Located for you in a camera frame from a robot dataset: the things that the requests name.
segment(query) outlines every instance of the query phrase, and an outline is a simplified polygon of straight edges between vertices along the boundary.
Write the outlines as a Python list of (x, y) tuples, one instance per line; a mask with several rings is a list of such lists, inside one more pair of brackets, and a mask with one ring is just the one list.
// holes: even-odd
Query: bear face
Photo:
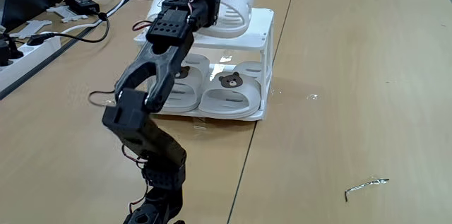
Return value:
[(181, 67), (181, 71), (177, 72), (176, 75), (174, 75), (174, 77), (176, 79), (186, 78), (187, 76), (189, 76), (189, 70), (190, 70), (190, 66)]
[(218, 78), (221, 82), (221, 86), (224, 88), (236, 88), (243, 84), (242, 78), (238, 72), (234, 72), (229, 76), (221, 76)]

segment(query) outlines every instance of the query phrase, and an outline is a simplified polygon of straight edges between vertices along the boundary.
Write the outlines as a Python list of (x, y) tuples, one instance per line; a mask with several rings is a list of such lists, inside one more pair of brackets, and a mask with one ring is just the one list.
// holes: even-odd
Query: power strip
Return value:
[(49, 38), (39, 46), (25, 44), (19, 47), (18, 50), (23, 53), (23, 57), (12, 59), (13, 63), (8, 66), (0, 66), (0, 93), (60, 48), (60, 37)]

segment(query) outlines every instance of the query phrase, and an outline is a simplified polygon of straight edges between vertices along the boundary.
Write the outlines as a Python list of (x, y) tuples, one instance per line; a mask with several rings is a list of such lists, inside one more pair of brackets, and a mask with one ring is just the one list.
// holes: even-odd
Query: black robotic arm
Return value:
[[(185, 150), (149, 118), (159, 112), (174, 85), (174, 76), (193, 42), (193, 32), (213, 25), (220, 0), (165, 0), (147, 42), (115, 85), (115, 107), (106, 107), (102, 123), (140, 159), (143, 178), (153, 188), (124, 224), (166, 224), (182, 208)], [(147, 93), (135, 90), (156, 76)]]

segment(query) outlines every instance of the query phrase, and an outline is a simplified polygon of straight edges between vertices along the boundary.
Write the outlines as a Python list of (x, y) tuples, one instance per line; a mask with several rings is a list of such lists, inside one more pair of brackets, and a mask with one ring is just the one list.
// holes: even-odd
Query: white sandal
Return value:
[(182, 62), (181, 72), (174, 79), (174, 86), (163, 105), (164, 112), (188, 112), (196, 109), (201, 101), (203, 83), (209, 71), (209, 59), (199, 54), (188, 54)]
[(208, 82), (199, 112), (216, 119), (238, 119), (254, 114), (261, 104), (261, 86), (238, 72), (218, 73)]

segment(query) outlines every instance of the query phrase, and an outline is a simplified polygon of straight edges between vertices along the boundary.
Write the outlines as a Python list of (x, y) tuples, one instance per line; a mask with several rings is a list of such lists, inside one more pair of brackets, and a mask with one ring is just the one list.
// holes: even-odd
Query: table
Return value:
[[(110, 90), (137, 54), (131, 31), (151, 0), (132, 0), (98, 44), (78, 42), (0, 102), (0, 223), (120, 223), (144, 192), (118, 138), (101, 124), (92, 90)], [(290, 0), (256, 0), (276, 12), (275, 42)], [(87, 37), (97, 38), (98, 26)], [(185, 147), (187, 180), (178, 218), (226, 223), (255, 122), (159, 117)]]
[[(93, 1), (99, 4), (99, 7), (100, 7), (101, 11), (108, 12), (110, 9), (114, 8), (121, 0), (93, 0)], [(46, 25), (43, 28), (41, 28), (41, 30), (38, 31), (40, 33), (40, 32), (43, 32), (43, 31), (62, 32), (63, 30), (69, 29), (70, 27), (73, 27), (73, 26), (76, 26), (76, 25), (94, 23), (98, 19), (99, 18), (97, 18), (97, 16), (88, 16), (87, 19), (79, 19), (77, 21), (69, 21), (67, 23), (62, 23), (61, 22), (61, 16), (59, 16), (59, 15), (53, 13), (53, 12), (46, 12), (46, 11), (44, 11), (40, 15), (35, 16), (31, 20), (49, 20), (49, 21), (52, 22), (51, 25)], [(11, 33), (18, 33), (25, 26), (26, 26), (26, 24), (24, 23), (21, 26), (13, 29), (11, 31)], [(77, 34), (81, 33), (83, 30), (84, 29), (77, 29), (77, 30), (71, 31), (69, 34), (77, 35)], [(65, 45), (70, 40), (71, 39), (69, 39), (67, 37), (62, 37), (61, 38), (61, 46)]]
[(450, 223), (451, 39), (449, 0), (292, 0), (231, 223)]

